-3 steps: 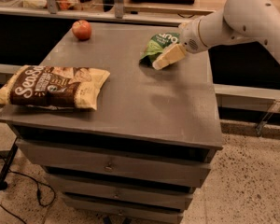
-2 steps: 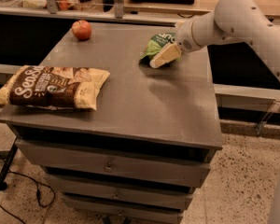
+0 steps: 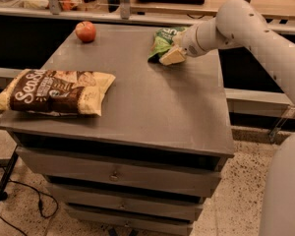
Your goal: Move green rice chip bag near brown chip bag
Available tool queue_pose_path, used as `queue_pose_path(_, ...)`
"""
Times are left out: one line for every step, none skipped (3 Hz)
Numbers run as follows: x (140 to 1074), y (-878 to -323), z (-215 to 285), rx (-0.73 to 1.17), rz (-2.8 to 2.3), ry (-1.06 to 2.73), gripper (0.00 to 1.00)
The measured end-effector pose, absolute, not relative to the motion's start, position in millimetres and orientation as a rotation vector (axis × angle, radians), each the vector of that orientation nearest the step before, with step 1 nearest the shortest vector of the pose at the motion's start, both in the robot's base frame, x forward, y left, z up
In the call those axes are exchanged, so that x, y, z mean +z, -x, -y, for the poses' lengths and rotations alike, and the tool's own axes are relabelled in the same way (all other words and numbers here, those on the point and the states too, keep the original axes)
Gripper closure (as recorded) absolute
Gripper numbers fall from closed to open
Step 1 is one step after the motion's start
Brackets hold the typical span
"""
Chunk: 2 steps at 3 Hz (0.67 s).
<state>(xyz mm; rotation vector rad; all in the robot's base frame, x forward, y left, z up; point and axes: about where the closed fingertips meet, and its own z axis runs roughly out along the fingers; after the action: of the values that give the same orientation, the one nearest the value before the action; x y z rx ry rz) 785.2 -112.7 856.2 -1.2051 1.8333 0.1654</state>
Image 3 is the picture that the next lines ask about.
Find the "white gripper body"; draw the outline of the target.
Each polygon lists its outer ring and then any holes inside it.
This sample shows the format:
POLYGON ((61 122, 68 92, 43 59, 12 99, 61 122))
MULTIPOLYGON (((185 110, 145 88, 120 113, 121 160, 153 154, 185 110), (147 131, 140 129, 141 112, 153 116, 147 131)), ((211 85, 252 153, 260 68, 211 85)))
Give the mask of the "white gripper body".
POLYGON ((181 46, 188 56, 199 57, 205 54, 197 41, 197 26, 191 26, 182 33, 181 46))

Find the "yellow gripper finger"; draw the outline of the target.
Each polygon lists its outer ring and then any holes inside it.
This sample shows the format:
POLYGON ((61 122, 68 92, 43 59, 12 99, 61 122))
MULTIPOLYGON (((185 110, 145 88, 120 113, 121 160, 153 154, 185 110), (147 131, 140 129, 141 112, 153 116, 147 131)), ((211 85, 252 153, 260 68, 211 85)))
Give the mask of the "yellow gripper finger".
POLYGON ((185 31, 178 31, 173 37, 172 41, 175 45, 181 46, 185 31))
POLYGON ((173 46, 159 59, 159 62, 164 66, 168 66, 171 64, 184 62, 185 60, 186 52, 183 50, 183 48, 179 46, 173 46))

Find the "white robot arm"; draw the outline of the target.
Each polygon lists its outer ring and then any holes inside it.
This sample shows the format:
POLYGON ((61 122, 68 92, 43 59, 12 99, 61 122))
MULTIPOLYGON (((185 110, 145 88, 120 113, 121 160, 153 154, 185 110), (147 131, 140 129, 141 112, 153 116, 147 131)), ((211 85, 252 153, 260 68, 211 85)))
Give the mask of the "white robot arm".
MULTIPOLYGON (((245 0, 223 3, 216 16, 173 36, 159 62, 181 63, 214 49, 249 50, 295 104, 295 44, 269 29, 265 18, 245 0)), ((265 183, 259 236, 295 236, 295 133, 272 158, 265 183)))

